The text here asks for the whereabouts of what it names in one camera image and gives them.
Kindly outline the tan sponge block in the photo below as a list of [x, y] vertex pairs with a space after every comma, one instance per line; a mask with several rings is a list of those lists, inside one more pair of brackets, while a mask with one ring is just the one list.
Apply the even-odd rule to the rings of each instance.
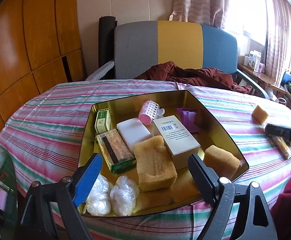
[[268, 117], [269, 114], [267, 113], [267, 111], [265, 111], [259, 105], [257, 105], [252, 112], [252, 118], [254, 118], [254, 120], [256, 120], [260, 125], [263, 125]]
[[218, 176], [228, 179], [232, 179], [241, 165], [240, 160], [231, 152], [215, 145], [209, 146], [205, 150], [203, 162], [207, 167], [212, 168]]

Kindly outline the clear plastic wrap ball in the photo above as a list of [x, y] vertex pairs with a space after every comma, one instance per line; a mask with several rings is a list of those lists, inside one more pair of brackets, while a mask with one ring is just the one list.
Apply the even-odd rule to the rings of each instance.
[[106, 216], [111, 212], [110, 191], [113, 185], [99, 174], [87, 199], [86, 211], [93, 216]]

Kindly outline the cracker snack packet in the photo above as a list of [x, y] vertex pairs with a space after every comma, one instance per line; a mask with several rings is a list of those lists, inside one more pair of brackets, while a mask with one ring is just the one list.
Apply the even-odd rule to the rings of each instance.
[[133, 168], [136, 159], [128, 149], [117, 129], [96, 136], [101, 154], [112, 174], [120, 174]]

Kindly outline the white cardboard box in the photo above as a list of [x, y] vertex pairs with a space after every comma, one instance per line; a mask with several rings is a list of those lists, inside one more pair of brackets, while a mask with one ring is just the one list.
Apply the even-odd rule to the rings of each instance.
[[189, 156], [198, 154], [201, 149], [199, 142], [174, 115], [155, 119], [153, 121], [153, 135], [163, 137], [176, 170], [186, 168]]

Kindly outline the yellow sponge block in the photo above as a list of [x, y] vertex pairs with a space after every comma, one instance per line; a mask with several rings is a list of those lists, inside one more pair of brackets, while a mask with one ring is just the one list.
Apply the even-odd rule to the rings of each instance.
[[133, 152], [141, 191], [165, 189], [175, 183], [177, 171], [162, 136], [135, 144]]

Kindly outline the green small box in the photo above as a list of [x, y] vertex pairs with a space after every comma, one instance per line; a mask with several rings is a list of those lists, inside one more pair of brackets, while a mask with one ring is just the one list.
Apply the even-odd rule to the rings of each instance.
[[100, 109], [95, 120], [95, 130], [97, 134], [109, 131], [111, 128], [111, 115], [108, 108]]

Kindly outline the purple cloth piece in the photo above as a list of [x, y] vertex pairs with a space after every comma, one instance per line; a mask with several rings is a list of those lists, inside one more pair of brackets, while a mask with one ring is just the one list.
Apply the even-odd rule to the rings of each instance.
[[199, 133], [200, 129], [196, 126], [196, 111], [189, 108], [177, 108], [181, 123], [190, 133]]

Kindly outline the white foam block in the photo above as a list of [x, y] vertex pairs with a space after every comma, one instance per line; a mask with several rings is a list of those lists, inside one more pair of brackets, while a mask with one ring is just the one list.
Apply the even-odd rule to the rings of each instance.
[[132, 155], [134, 155], [133, 146], [135, 144], [152, 137], [149, 130], [138, 118], [132, 118], [118, 123], [117, 130]]

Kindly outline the pink hair roller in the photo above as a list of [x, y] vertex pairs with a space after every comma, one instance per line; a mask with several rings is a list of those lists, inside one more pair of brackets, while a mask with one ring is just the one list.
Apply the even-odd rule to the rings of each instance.
[[163, 118], [164, 114], [164, 108], [160, 108], [158, 103], [148, 100], [142, 105], [138, 119], [144, 125], [150, 125], [153, 120]]

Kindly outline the brown snack bar wrapper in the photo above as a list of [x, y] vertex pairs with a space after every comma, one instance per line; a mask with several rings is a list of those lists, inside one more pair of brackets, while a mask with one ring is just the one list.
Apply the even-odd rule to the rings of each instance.
[[285, 159], [290, 159], [291, 158], [291, 150], [290, 150], [290, 148], [288, 147], [288, 145], [286, 144], [286, 142], [284, 141], [284, 139], [282, 137], [273, 136], [272, 137], [272, 141], [278, 147], [278, 149], [280, 150], [282, 156]]

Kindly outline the wooden side table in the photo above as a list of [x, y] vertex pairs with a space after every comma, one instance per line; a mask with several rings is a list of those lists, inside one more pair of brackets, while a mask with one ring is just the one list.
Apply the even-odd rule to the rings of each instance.
[[291, 101], [291, 93], [285, 87], [275, 85], [274, 79], [268, 77], [263, 73], [254, 72], [253, 69], [251, 69], [250, 67], [247, 67], [240, 63], [238, 64], [238, 70], [241, 70], [250, 78], [257, 80], [258, 82], [261, 82], [261, 84], [264, 85], [265, 87], [270, 87], [272, 90], [275, 90], [279, 93], [286, 95], [288, 99]]

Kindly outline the white boxes on table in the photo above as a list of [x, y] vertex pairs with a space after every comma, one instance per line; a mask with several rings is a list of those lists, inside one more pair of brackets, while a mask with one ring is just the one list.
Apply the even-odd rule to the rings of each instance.
[[265, 68], [265, 64], [261, 63], [261, 52], [257, 50], [251, 50], [249, 55], [245, 56], [243, 65], [256, 73], [262, 73]]

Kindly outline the gold tin box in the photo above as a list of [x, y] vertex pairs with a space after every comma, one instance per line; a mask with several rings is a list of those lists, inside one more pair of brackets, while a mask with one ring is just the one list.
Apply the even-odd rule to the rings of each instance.
[[129, 96], [92, 106], [79, 165], [101, 155], [86, 217], [165, 212], [200, 199], [188, 169], [196, 154], [218, 176], [237, 180], [249, 165], [220, 122], [189, 91]]

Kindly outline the dark red jacket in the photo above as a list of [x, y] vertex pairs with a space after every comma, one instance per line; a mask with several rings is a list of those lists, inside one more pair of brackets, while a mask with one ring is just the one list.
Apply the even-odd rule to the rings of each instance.
[[172, 61], [152, 66], [135, 79], [178, 82], [185, 85], [230, 90], [242, 94], [248, 94], [252, 91], [252, 86], [239, 86], [231, 75], [219, 69], [182, 69]]

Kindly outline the wooden wardrobe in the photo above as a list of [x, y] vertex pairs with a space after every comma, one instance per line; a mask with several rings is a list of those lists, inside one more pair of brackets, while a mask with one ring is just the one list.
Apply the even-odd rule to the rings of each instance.
[[0, 132], [28, 100], [85, 77], [77, 0], [0, 2]]

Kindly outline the pink curtain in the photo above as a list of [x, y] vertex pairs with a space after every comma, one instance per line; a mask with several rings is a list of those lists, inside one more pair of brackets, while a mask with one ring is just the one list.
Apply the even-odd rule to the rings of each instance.
[[169, 20], [224, 29], [229, 2], [230, 0], [174, 0]]

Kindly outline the grey yellow blue chair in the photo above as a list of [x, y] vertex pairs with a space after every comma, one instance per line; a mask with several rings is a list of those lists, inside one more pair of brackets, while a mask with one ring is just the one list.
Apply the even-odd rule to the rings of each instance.
[[151, 66], [174, 62], [183, 69], [222, 70], [245, 80], [262, 97], [269, 96], [238, 70], [238, 44], [231, 34], [208, 25], [177, 21], [140, 21], [119, 25], [111, 39], [114, 54], [87, 80], [96, 81], [114, 71], [116, 79], [132, 79]]

